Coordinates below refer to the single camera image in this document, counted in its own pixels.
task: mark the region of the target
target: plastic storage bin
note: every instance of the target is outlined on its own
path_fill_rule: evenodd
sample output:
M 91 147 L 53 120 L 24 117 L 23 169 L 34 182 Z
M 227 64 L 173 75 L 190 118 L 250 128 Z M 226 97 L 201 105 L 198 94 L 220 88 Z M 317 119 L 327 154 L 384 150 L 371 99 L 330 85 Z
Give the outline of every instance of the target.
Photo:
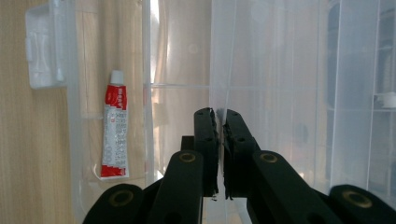
M 160 178 L 193 134 L 193 112 L 207 106 L 219 124 L 227 108 L 241 113 L 260 147 L 312 188 L 356 185 L 396 207 L 394 0 L 49 3 L 64 8 L 78 220 L 111 186 Z M 131 177 L 102 181 L 113 69 L 128 91 Z M 244 200 L 225 201 L 223 188 L 217 199 L 205 200 L 204 222 L 249 223 Z

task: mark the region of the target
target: clear plastic box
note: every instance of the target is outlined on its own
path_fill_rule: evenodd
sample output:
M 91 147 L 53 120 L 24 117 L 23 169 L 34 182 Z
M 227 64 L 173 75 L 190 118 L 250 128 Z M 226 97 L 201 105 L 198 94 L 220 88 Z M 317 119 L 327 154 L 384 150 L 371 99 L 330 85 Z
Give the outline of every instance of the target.
M 193 112 L 208 106 L 219 124 L 227 108 L 238 111 L 261 149 L 312 188 L 356 185 L 396 207 L 394 0 L 61 3 L 79 221 L 111 186 L 160 178 L 181 136 L 193 135 Z M 114 69 L 128 91 L 131 177 L 102 181 Z M 205 223 L 249 223 L 245 200 L 225 201 L 224 188 L 217 199 L 205 200 Z

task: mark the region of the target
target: tube cap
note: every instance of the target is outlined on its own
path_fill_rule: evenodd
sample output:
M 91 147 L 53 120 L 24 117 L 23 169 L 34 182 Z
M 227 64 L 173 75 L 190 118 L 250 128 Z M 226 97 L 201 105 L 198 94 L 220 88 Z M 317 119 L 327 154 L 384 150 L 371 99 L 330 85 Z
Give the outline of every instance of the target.
M 123 85 L 123 72 L 119 70 L 113 70 L 111 72 L 110 83 L 116 85 Z

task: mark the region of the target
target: toothpaste tube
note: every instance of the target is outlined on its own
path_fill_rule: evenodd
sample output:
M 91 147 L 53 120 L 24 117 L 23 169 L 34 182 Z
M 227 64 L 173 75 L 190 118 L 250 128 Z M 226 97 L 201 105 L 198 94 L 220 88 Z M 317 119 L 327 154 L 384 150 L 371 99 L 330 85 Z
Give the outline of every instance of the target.
M 128 111 L 123 73 L 113 71 L 107 86 L 104 114 L 103 179 L 129 177 L 127 157 Z

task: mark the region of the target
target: wooden surface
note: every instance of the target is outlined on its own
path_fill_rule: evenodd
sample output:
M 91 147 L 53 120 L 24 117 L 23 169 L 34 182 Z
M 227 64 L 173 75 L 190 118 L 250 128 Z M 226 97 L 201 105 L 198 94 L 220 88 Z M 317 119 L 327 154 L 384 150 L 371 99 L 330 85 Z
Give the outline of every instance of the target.
M 46 0 L 0 1 L 0 223 L 76 223 L 66 89 L 34 91 L 24 13 Z

